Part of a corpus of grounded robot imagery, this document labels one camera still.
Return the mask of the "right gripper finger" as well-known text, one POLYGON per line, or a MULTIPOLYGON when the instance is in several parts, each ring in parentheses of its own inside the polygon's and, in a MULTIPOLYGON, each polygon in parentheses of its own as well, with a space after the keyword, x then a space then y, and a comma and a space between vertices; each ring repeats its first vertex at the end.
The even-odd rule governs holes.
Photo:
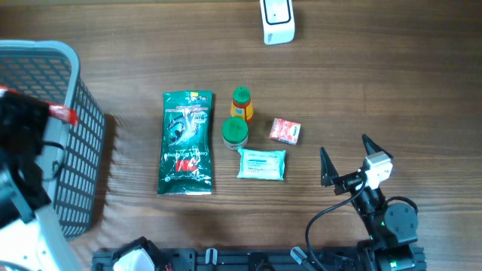
POLYGON ((324 147, 320 148, 320 158, 322 168, 321 184, 328 187, 334 184, 334 179, 338 178, 339 175, 324 147))
POLYGON ((363 134, 361 138, 368 155, 384 152, 390 159, 393 159, 393 156, 388 151, 376 144, 367 134, 363 134))

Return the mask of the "red sauce bottle green cap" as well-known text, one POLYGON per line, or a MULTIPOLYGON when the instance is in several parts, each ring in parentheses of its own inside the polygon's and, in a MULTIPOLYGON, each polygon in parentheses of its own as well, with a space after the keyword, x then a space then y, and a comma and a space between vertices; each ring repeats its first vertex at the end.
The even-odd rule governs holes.
POLYGON ((254 108, 248 87, 239 86, 234 90, 230 114, 232 117, 241 117, 247 124, 252 122, 254 108))

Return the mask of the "green glove package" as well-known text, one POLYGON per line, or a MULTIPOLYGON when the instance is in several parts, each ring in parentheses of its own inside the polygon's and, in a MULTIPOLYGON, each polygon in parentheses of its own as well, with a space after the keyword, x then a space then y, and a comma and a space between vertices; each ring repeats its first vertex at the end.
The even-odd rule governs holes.
POLYGON ((209 90, 163 94, 159 195, 212 192, 212 97, 209 90))

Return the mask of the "green lid spice jar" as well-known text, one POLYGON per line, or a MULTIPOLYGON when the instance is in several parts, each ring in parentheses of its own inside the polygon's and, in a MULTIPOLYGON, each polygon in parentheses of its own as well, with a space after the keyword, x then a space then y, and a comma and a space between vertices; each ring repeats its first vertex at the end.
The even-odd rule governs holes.
POLYGON ((230 117, 223 123, 221 133, 225 146, 237 150, 247 144, 249 127, 242 118, 230 117))

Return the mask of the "teal wet wipes pack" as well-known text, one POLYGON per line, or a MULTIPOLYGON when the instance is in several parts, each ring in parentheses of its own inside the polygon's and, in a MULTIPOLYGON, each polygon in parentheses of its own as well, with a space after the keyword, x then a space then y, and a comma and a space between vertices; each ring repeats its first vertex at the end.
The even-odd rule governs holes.
POLYGON ((256 151, 240 148, 237 151, 241 156, 237 178, 284 180, 286 150, 256 151))

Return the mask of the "red instant coffee stick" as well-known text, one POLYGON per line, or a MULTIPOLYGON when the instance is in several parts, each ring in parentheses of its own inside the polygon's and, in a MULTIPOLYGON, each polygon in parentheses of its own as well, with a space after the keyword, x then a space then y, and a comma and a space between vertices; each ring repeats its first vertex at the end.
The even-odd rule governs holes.
POLYGON ((38 112, 41 117, 53 117, 63 123, 76 125, 78 116, 75 110, 64 105, 44 102, 31 96, 24 95, 5 86, 1 86, 1 100, 11 105, 19 114, 38 112))

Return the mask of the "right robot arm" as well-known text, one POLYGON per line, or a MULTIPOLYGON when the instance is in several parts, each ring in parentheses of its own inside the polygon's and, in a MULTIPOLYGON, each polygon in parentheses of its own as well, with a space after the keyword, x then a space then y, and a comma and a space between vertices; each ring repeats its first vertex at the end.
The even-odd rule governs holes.
POLYGON ((424 249, 418 241, 418 207, 403 196, 386 198, 380 185, 393 169, 393 156, 368 135, 362 136, 367 155, 361 168, 339 175, 327 151, 320 149, 321 184, 332 186, 337 195, 349 193, 369 238, 351 248, 329 248, 319 255, 322 263, 336 270, 417 271, 426 270, 424 249))

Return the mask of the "small red white box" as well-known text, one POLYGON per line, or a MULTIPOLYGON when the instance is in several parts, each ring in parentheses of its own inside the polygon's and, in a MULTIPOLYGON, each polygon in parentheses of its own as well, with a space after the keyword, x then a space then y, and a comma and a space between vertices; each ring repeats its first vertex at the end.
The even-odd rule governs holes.
POLYGON ((281 118, 275 118, 269 138, 278 142, 296 145, 300 136, 301 125, 281 118))

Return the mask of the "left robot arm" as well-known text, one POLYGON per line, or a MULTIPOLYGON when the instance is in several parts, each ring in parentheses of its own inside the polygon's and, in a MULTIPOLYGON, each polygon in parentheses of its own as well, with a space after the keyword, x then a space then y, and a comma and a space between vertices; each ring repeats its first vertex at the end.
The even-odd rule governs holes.
POLYGON ((49 119, 75 125, 75 110, 1 88, 1 265, 12 270, 80 270, 35 162, 49 119))

